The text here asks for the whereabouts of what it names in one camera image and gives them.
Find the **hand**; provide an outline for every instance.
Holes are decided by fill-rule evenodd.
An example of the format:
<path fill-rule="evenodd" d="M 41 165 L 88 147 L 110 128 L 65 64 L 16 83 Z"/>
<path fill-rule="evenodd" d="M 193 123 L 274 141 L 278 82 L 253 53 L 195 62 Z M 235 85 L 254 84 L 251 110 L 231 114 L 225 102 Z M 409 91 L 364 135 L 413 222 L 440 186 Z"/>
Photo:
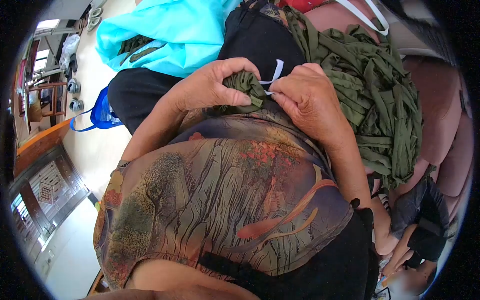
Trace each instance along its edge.
<path fill-rule="evenodd" d="M 164 97 L 180 112 L 214 105 L 250 105 L 250 97 L 222 84 L 225 78 L 242 70 L 253 72 L 260 80 L 257 67 L 246 58 L 216 60 L 181 80 Z"/>
<path fill-rule="evenodd" d="M 274 81 L 270 91 L 293 123 L 325 148 L 337 150 L 345 141 L 355 141 L 335 89 L 318 64 L 296 66 L 290 75 Z"/>

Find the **floor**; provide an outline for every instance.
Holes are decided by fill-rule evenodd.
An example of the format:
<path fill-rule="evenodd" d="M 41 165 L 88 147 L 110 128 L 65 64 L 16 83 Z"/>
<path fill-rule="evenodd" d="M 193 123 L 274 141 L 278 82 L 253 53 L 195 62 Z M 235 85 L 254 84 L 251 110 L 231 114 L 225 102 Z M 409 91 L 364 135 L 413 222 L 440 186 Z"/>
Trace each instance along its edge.
<path fill-rule="evenodd" d="M 134 0 L 108 0 L 103 5 L 102 18 L 109 18 L 119 14 L 131 12 L 135 8 Z M 81 85 L 81 93 L 73 96 L 84 102 L 84 111 L 94 105 L 100 91 L 108 85 L 115 76 L 110 67 L 103 64 L 95 50 L 96 29 L 87 32 L 85 29 L 80 36 L 77 50 L 78 70 L 73 75 Z M 78 113 L 67 110 L 66 118 L 72 118 Z M 89 127 L 90 114 L 79 116 L 75 121 L 77 129 Z M 121 154 L 129 142 L 131 135 L 125 126 L 117 126 L 108 130 L 93 129 L 87 132 L 70 130 L 63 139 L 63 145 L 76 169 L 82 176 L 88 189 L 97 199 L 101 199 L 110 173 L 117 166 Z"/>

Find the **green fabric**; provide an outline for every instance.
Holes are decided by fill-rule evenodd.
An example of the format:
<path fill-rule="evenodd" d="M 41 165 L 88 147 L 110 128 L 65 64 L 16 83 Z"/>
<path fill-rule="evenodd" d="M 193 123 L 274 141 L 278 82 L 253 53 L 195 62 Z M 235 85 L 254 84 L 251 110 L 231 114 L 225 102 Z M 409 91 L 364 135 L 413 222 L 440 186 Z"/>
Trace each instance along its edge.
<path fill-rule="evenodd" d="M 377 44 L 360 25 L 318 32 L 301 12 L 289 6 L 284 12 L 306 61 L 318 63 L 332 81 L 364 165 L 383 176 L 383 187 L 406 183 L 420 154 L 421 110 L 389 37 L 378 35 Z"/>
<path fill-rule="evenodd" d="M 227 77 L 223 80 L 223 85 L 228 88 L 234 88 L 247 94 L 252 100 L 248 106 L 228 106 L 222 105 L 214 107 L 224 114 L 246 114 L 254 112 L 262 107 L 266 101 L 266 94 L 263 86 L 258 82 L 257 77 L 252 72 L 241 71 Z"/>
<path fill-rule="evenodd" d="M 123 41 L 121 43 L 120 50 L 119 50 L 119 53 L 117 54 L 117 56 L 120 55 L 120 54 L 123 54 L 123 53 L 128 53 L 128 54 L 120 62 L 120 66 L 123 65 L 123 63 L 127 60 L 127 58 L 130 55 L 132 55 L 133 53 L 135 53 L 135 51 L 137 51 L 138 49 L 140 49 L 141 47 L 145 46 L 146 44 L 148 44 L 152 41 L 154 41 L 154 39 L 146 37 L 146 36 L 141 36 L 141 35 L 137 35 L 137 36 L 134 36 L 134 37 L 132 37 L 132 38 L 126 40 L 126 41 Z M 152 53 L 153 51 L 155 51 L 157 49 L 160 49 L 160 48 L 161 47 L 151 47 L 151 48 L 143 50 L 140 53 L 134 54 L 130 58 L 130 62 L 134 62 L 134 61 L 138 60 L 140 57 L 145 56 L 149 53 Z"/>

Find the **white string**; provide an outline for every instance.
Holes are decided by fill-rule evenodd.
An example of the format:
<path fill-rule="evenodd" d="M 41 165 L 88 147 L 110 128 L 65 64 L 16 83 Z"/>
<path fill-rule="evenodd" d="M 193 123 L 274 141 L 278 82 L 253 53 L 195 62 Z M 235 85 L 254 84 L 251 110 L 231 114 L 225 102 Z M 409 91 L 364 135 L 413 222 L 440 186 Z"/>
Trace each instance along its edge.
<path fill-rule="evenodd" d="M 280 78 L 280 74 L 283 70 L 283 60 L 276 60 L 276 67 L 275 67 L 275 72 L 273 73 L 273 77 L 271 81 L 259 81 L 260 84 L 271 84 L 278 78 Z M 273 94 L 273 92 L 265 91 L 267 95 Z"/>
<path fill-rule="evenodd" d="M 378 33 L 384 36 L 388 34 L 388 28 L 389 28 L 388 22 L 385 19 L 385 17 L 382 15 L 382 13 L 378 10 L 378 8 L 375 6 L 375 4 L 372 2 L 372 0 L 365 0 L 365 2 L 367 2 L 368 6 L 370 6 L 373 13 L 378 18 L 378 20 L 380 21 L 380 24 L 382 24 L 385 30 L 379 30 L 355 5 L 350 3 L 350 1 L 348 0 L 335 0 L 335 1 L 343 5 L 349 11 L 351 11 L 354 15 L 356 15 L 356 17 L 362 20 L 362 22 L 364 22 L 371 29 L 377 31 Z"/>

